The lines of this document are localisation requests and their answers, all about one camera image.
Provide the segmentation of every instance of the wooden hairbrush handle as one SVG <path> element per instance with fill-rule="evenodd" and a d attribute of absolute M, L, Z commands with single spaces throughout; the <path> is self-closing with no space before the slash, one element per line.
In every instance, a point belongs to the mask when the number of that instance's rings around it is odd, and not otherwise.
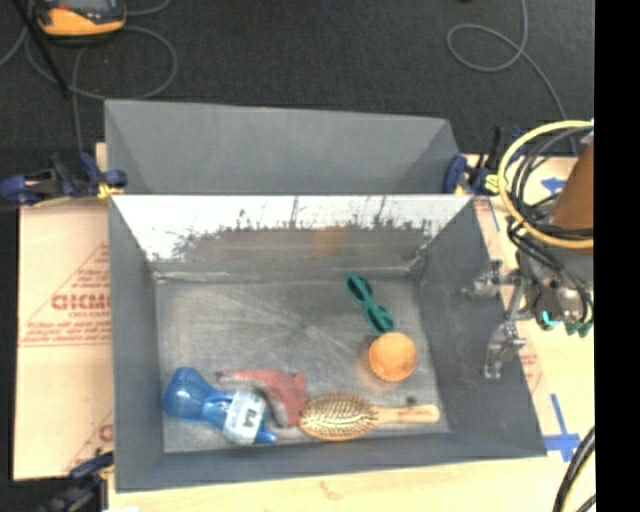
<path fill-rule="evenodd" d="M 325 441 L 347 441 L 365 435 L 381 423 L 437 423 L 440 410 L 436 405 L 408 407 L 376 407 L 363 398 L 325 395 L 304 406 L 300 429 L 307 435 Z"/>
<path fill-rule="evenodd" d="M 440 409 L 433 404 L 407 407 L 371 407 L 376 415 L 376 423 L 437 423 Z"/>

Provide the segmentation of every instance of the yellow cable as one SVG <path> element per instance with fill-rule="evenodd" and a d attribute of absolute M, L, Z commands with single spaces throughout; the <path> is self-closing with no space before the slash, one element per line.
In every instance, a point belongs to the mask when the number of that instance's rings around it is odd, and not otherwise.
<path fill-rule="evenodd" d="M 531 139 L 538 137 L 539 135 L 543 135 L 545 133 L 549 133 L 555 130 L 564 130 L 567 128 L 592 128 L 594 125 L 588 121 L 559 121 L 557 123 L 549 123 L 534 130 L 531 130 L 528 133 L 525 133 L 522 137 L 516 140 L 510 147 L 507 149 L 504 157 L 500 160 L 500 165 L 498 166 L 497 180 L 498 180 L 498 192 L 500 193 L 500 197 L 502 198 L 502 202 L 505 207 L 509 211 L 509 213 L 515 217 L 516 221 L 522 223 L 523 227 L 531 233 L 538 240 L 542 240 L 543 242 L 548 243 L 549 245 L 555 245 L 557 247 L 564 247 L 567 249 L 589 249 L 593 247 L 593 238 L 588 240 L 563 240 L 560 238 L 556 238 L 553 236 L 549 236 L 545 233 L 534 228 L 531 224 L 524 220 L 524 217 L 520 215 L 520 212 L 513 206 L 511 199 L 509 198 L 509 194 L 507 193 L 507 166 L 511 161 L 513 155 L 524 146 Z"/>

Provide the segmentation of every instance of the blue clamp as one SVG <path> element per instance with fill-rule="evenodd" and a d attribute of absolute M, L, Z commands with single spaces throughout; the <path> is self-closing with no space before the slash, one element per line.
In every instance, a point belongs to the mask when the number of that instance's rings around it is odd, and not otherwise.
<path fill-rule="evenodd" d="M 104 189 L 121 191 L 127 175 L 121 170 L 100 171 L 88 153 L 80 155 L 80 171 L 72 173 L 54 154 L 46 167 L 31 174 L 18 174 L 0 183 L 0 195 L 18 205 L 33 206 L 62 197 L 96 197 Z"/>
<path fill-rule="evenodd" d="M 444 173 L 442 192 L 454 194 L 458 189 L 462 189 L 474 195 L 498 195 L 497 172 L 505 148 L 524 133 L 525 131 L 518 127 L 511 128 L 509 133 L 501 127 L 496 127 L 489 154 L 486 158 L 480 155 L 475 167 L 471 167 L 464 156 L 454 155 Z M 521 158 L 528 150 L 526 144 L 518 148 L 509 164 Z"/>

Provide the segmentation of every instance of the black wire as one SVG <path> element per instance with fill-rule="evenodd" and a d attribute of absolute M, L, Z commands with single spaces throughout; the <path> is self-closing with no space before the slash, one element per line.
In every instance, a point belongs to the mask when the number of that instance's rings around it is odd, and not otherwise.
<path fill-rule="evenodd" d="M 533 150 L 529 150 L 526 153 L 526 157 L 522 160 L 516 173 L 514 174 L 513 186 L 511 190 L 512 201 L 514 206 L 520 211 L 518 207 L 526 206 L 524 201 L 524 190 L 527 184 L 527 181 L 534 170 L 536 170 L 542 163 L 548 160 L 548 153 L 550 150 L 563 140 L 568 137 L 572 137 L 581 133 L 587 129 L 591 128 L 575 128 L 571 130 L 567 130 L 563 133 L 557 134 L 555 136 L 550 137 L 544 144 L 539 144 Z M 542 156 L 542 160 L 540 162 L 536 162 L 536 159 Z"/>
<path fill-rule="evenodd" d="M 567 499 L 567 495 L 569 491 L 575 484 L 576 479 L 580 475 L 580 472 L 584 468 L 585 461 L 590 457 L 590 455 L 596 449 L 596 427 L 595 425 L 591 427 L 591 430 L 587 433 L 587 435 L 580 441 L 580 444 L 576 448 L 573 457 L 571 458 L 571 462 L 569 462 L 569 467 L 567 468 L 567 472 L 560 483 L 560 488 L 558 489 L 558 493 L 556 494 L 556 499 L 553 503 L 552 512 L 563 512 L 565 501 Z"/>
<path fill-rule="evenodd" d="M 538 201 L 531 205 L 528 204 L 524 198 L 529 178 L 536 169 L 547 161 L 550 150 L 565 139 L 589 129 L 591 128 L 575 128 L 566 130 L 560 134 L 550 137 L 543 144 L 538 144 L 534 149 L 528 150 L 514 173 L 511 190 L 507 191 L 510 201 L 522 216 L 523 221 L 548 236 L 563 240 L 593 238 L 593 228 L 568 229 L 559 226 L 550 226 L 546 222 L 548 212 L 540 209 L 540 206 L 546 203 L 547 200 Z"/>
<path fill-rule="evenodd" d="M 580 316 L 580 321 L 583 324 L 593 322 L 595 317 L 595 305 L 583 284 L 571 272 L 569 272 L 562 263 L 549 254 L 548 251 L 545 251 L 539 245 L 535 244 L 530 238 L 525 238 L 518 234 L 518 231 L 524 228 L 522 222 L 519 222 L 515 226 L 514 224 L 515 219 L 511 218 L 507 225 L 507 236 L 509 240 L 521 252 L 557 274 L 560 280 L 562 280 L 562 277 L 566 277 L 576 289 L 580 295 L 580 300 L 582 301 L 582 315 Z"/>
<path fill-rule="evenodd" d="M 596 495 L 594 494 L 582 505 L 580 505 L 580 508 L 576 510 L 576 512 L 587 512 L 588 510 L 591 510 L 591 507 L 593 507 L 595 504 L 596 504 Z"/>

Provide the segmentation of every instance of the orange device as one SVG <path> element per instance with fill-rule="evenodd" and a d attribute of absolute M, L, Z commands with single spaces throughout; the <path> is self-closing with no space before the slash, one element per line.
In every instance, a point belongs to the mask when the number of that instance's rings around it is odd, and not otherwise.
<path fill-rule="evenodd" d="M 43 32 L 60 39 L 104 36 L 126 20 L 121 0 L 37 0 L 34 14 Z"/>

